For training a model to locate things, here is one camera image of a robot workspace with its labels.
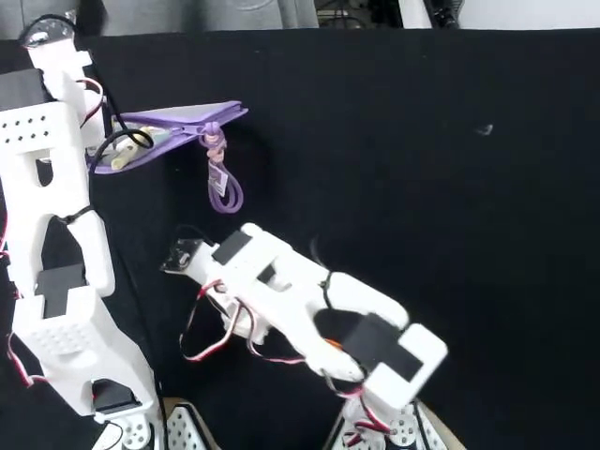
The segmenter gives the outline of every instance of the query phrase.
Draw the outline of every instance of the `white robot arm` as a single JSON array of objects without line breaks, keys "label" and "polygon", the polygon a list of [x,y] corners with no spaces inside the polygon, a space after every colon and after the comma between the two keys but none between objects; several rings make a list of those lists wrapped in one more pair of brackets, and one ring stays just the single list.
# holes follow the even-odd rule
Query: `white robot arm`
[{"label": "white robot arm", "polygon": [[[104,224],[90,206],[85,160],[85,148],[104,140],[101,94],[77,82],[85,80],[89,57],[81,58],[71,39],[56,44],[62,58],[40,57],[53,52],[55,44],[32,50],[43,71],[0,76],[8,271],[21,297],[12,328],[44,372],[43,379],[21,375],[49,383],[78,414],[117,424],[126,448],[144,448],[154,435],[159,449],[163,428],[153,372],[102,302],[114,291],[113,264]],[[40,161],[52,164],[46,186],[38,176]],[[67,225],[81,247],[83,264],[43,267],[41,250],[52,217]],[[12,350],[9,354],[18,361]],[[18,368],[24,370],[20,363]]]},{"label": "white robot arm", "polygon": [[[447,354],[426,327],[409,324],[398,302],[349,275],[330,273],[254,224],[221,245],[178,240],[162,270],[211,288],[207,293],[234,334],[262,344],[276,327],[329,383],[360,382],[354,393],[384,424],[398,417]],[[341,349],[323,339],[313,323],[324,308],[364,316]],[[337,393],[349,399],[349,416],[356,414],[359,396]]]}]

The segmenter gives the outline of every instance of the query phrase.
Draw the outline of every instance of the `tag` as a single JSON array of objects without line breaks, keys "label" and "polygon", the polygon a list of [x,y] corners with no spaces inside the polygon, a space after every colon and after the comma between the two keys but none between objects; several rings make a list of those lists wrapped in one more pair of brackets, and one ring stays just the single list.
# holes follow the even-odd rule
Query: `tag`
[{"label": "tag", "polygon": [[225,197],[225,191],[227,190],[227,182],[229,181],[229,175],[222,171],[219,167],[208,163],[208,184],[215,188],[218,195]]}]

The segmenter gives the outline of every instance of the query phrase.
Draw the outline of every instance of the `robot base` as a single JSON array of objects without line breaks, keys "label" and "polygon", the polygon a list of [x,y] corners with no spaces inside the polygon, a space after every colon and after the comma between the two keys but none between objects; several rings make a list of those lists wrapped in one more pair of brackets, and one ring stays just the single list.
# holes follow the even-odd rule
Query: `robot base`
[{"label": "robot base", "polygon": [[449,447],[445,445],[442,437],[426,416],[426,412],[420,406],[419,412],[425,437],[421,435],[416,415],[414,415],[414,406],[410,404],[403,408],[392,422],[391,428],[394,434],[384,437],[381,433],[366,431],[363,434],[365,439],[351,447],[344,443],[344,435],[354,433],[355,428],[353,424],[344,419],[341,413],[323,450],[346,450],[348,448],[352,450],[426,450],[423,439],[427,439],[431,450],[448,450]]},{"label": "robot base", "polygon": [[[190,403],[180,402],[175,404],[167,423],[167,431],[169,433],[170,450],[218,449],[204,421]],[[128,442],[131,443],[135,440],[134,433],[135,430],[131,430],[129,433],[124,430],[121,436],[121,429],[109,424],[92,447],[92,450],[125,450],[128,448]]]}]

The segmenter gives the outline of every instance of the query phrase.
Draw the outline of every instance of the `gray curtain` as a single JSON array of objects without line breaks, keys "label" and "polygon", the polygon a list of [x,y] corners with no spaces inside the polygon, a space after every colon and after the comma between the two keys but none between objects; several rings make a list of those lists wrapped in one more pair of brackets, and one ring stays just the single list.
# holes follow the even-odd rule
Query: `gray curtain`
[{"label": "gray curtain", "polygon": [[24,23],[80,1],[103,4],[108,36],[318,26],[314,0],[0,0],[0,39],[14,39]]}]

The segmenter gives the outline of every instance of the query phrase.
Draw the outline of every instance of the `black backdrop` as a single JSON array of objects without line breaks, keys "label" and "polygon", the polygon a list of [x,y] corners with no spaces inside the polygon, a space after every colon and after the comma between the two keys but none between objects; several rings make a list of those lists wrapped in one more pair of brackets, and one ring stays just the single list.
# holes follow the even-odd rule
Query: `black backdrop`
[{"label": "black backdrop", "polygon": [[[196,286],[158,266],[178,223],[222,239],[254,221],[401,298],[450,355],[423,400],[470,448],[577,448],[592,433],[600,230],[596,31],[291,31],[88,42],[123,111],[241,99],[227,163],[247,202],[206,197],[189,145],[97,182],[97,206],[133,267],[166,394],[194,401],[231,448],[319,448],[340,407],[303,367],[239,339],[197,366],[177,336]],[[0,43],[0,69],[27,65]],[[54,230],[52,236],[62,240]],[[46,246],[47,263],[72,258]],[[106,300],[146,350],[116,267]],[[8,329],[6,276],[0,307]],[[221,324],[210,309],[200,348]],[[0,363],[0,435],[12,448],[89,448],[98,427]]]}]

